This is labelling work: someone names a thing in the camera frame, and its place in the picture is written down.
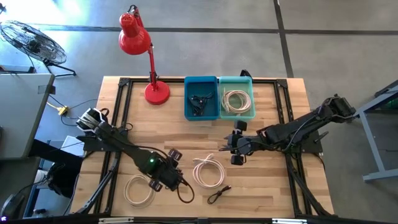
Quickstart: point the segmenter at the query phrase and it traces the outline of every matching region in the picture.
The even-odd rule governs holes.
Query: red desk lamp
[[[157,81],[155,72],[153,45],[148,32],[144,29],[137,6],[130,6],[127,13],[120,17],[122,31],[119,35],[119,46],[125,53],[139,55],[148,51],[150,58],[150,84],[145,87],[145,99],[153,105],[161,105],[170,96],[169,86]]]

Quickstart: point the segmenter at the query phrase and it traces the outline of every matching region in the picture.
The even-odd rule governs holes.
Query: lamp shade
[[[119,19],[122,31],[119,34],[119,46],[130,55],[139,55],[149,50],[151,39],[148,32],[138,25],[136,18],[124,13]]]

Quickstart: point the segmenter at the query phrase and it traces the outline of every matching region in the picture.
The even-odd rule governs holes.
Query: lamp base
[[[152,84],[148,84],[145,87],[144,96],[148,103],[153,105],[161,105],[169,99],[170,89],[169,86],[162,81],[156,81],[156,85],[157,90],[154,91]]]

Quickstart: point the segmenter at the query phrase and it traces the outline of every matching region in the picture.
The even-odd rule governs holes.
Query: yellow plug
[[[52,104],[49,103],[49,102],[47,102],[47,104],[48,104],[49,106],[51,106],[52,108],[57,109],[58,115],[59,115],[59,116],[65,115],[65,114],[68,112],[68,109],[69,109],[67,106],[56,107],[56,106],[52,105]]]

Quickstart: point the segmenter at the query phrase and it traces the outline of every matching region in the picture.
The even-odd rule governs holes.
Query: fan stand
[[[54,64],[54,63],[52,63],[51,61],[49,61],[49,60],[47,60],[47,59],[44,59],[43,63],[44,63],[45,67],[49,70],[49,72],[50,72],[51,74],[52,74],[52,72],[51,72],[49,66],[55,66],[55,67],[62,68],[62,69],[64,69],[64,70],[67,70],[67,71],[72,72],[72,73],[65,73],[65,74],[55,75],[55,77],[64,77],[64,76],[69,76],[69,75],[76,76],[76,72],[75,72],[74,70],[70,69],[70,68],[65,68],[65,67],[63,67],[63,66]]]

